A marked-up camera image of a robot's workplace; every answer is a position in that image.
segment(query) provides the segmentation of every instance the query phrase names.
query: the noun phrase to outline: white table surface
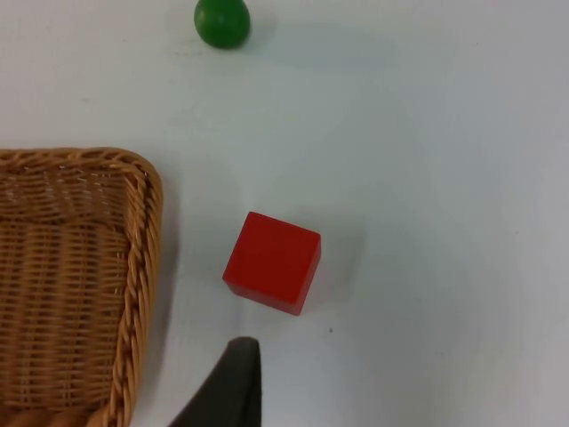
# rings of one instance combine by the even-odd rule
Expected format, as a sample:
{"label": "white table surface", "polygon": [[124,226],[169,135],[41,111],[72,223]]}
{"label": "white table surface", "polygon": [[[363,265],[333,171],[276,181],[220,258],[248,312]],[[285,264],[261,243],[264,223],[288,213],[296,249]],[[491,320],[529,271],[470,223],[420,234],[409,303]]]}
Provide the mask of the white table surface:
{"label": "white table surface", "polygon": [[[132,427],[260,339],[264,426],[569,424],[569,2],[0,2],[0,142],[162,174],[164,275]],[[249,210],[319,230],[303,314],[221,274]]]}

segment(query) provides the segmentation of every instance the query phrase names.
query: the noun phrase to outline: wicker basket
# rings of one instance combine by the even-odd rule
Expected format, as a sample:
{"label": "wicker basket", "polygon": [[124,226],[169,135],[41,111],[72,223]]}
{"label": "wicker basket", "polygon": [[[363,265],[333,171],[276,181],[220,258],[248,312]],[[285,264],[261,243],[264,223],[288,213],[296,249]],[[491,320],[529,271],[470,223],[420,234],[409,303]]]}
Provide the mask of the wicker basket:
{"label": "wicker basket", "polygon": [[121,149],[0,150],[0,427],[127,427],[161,182]]}

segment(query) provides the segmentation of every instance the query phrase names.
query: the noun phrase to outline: green egg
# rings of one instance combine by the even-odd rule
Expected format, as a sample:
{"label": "green egg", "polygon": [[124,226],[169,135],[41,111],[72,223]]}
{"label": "green egg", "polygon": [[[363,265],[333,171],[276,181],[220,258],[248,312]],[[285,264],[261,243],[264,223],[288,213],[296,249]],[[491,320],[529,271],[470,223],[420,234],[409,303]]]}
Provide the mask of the green egg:
{"label": "green egg", "polygon": [[194,12],[197,34],[220,49],[240,46],[249,36],[251,17],[243,0],[199,0]]}

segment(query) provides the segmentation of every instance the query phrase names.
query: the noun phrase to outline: red cube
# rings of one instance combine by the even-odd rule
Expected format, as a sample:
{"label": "red cube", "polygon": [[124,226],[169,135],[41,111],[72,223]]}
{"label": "red cube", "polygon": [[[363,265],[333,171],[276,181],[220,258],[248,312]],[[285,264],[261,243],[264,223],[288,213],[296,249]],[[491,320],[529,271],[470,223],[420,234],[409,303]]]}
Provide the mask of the red cube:
{"label": "red cube", "polygon": [[223,273],[237,295],[294,315],[320,260],[320,235],[250,212]]}

